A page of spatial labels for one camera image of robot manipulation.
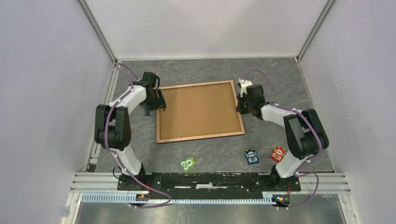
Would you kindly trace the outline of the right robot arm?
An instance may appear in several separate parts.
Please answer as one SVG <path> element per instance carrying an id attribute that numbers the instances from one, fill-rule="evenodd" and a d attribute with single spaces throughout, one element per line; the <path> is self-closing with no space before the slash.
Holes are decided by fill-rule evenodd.
<path id="1" fill-rule="evenodd" d="M 271 169 L 269 183 L 275 190 L 284 189 L 299 167 L 329 147 L 329 139 L 314 109 L 285 109 L 266 101 L 263 88 L 248 80 L 239 80 L 236 111 L 252 114 L 257 119 L 272 122 L 285 129 L 288 152 L 276 156 L 279 162 Z"/>

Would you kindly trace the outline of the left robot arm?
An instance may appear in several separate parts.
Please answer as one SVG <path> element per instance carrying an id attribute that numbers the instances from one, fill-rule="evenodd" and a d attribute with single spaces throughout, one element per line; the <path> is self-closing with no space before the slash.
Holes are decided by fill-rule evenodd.
<path id="1" fill-rule="evenodd" d="M 144 72 L 142 79 L 133 81 L 120 97 L 107 105 L 98 105 L 95 111 L 95 142 L 111 153 L 135 190 L 143 189 L 147 178 L 143 164 L 132 149 L 129 116 L 137 106 L 144 116 L 150 116 L 151 111 L 165 110 L 166 102 L 159 86 L 158 75 Z"/>

